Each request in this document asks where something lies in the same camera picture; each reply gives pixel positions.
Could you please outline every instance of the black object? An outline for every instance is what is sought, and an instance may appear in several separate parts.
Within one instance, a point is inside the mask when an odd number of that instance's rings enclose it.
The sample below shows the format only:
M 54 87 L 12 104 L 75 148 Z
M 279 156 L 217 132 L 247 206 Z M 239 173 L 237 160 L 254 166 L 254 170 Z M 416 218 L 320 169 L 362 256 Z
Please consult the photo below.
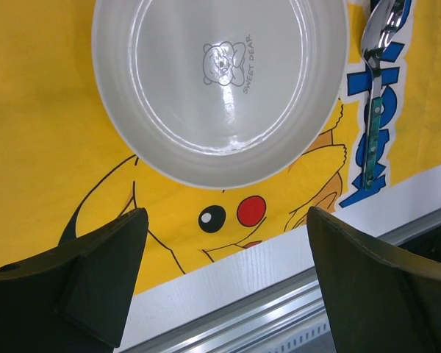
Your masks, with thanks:
M 118 347 L 147 230 L 147 212 L 136 209 L 0 268 L 0 353 L 103 353 Z
M 307 230 L 337 352 L 441 352 L 441 263 L 315 207 Z

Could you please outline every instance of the yellow placemat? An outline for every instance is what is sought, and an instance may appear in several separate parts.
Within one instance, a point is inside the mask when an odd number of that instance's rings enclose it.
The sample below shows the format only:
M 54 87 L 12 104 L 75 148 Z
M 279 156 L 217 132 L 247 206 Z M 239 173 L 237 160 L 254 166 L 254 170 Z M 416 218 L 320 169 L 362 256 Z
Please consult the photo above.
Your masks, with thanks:
M 223 192 L 164 178 L 118 137 L 93 78 L 94 1 L 0 0 L 0 266 L 146 207 L 139 293 L 303 225 L 311 205 L 347 207 L 440 165 L 441 0 L 407 0 L 384 64 L 379 175 L 359 188 L 369 4 L 353 2 L 350 63 L 323 133 L 280 174 Z

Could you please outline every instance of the metal frame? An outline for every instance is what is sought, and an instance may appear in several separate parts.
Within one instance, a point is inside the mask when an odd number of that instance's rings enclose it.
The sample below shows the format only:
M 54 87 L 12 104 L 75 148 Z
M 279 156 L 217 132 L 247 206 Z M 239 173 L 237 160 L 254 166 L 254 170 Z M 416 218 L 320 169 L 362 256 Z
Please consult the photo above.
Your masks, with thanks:
M 399 246 L 437 227 L 441 227 L 441 209 L 380 238 Z M 125 352 L 246 352 L 324 313 L 311 268 Z

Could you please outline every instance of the cartoon mouth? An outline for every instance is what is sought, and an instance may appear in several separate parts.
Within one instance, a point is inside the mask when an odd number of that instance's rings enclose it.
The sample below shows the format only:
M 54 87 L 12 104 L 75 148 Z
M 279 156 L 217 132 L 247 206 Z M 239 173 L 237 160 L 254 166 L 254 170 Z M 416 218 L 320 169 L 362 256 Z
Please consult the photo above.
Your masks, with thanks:
M 260 244 L 261 242 L 262 242 L 261 240 L 258 240 L 258 241 L 251 241 L 250 243 L 248 243 L 248 244 L 242 246 L 242 248 L 244 248 L 244 249 L 248 249 L 248 248 L 251 248 L 252 246 L 255 246 L 255 245 Z

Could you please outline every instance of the bear logo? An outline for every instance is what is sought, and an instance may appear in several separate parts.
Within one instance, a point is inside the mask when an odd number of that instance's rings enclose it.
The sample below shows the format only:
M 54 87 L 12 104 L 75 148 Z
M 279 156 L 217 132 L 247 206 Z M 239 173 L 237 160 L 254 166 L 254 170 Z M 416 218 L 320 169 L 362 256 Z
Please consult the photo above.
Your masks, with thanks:
M 204 83 L 213 82 L 221 86 L 233 84 L 241 87 L 245 82 L 243 63 L 245 62 L 245 44 L 222 42 L 218 46 L 204 45 Z

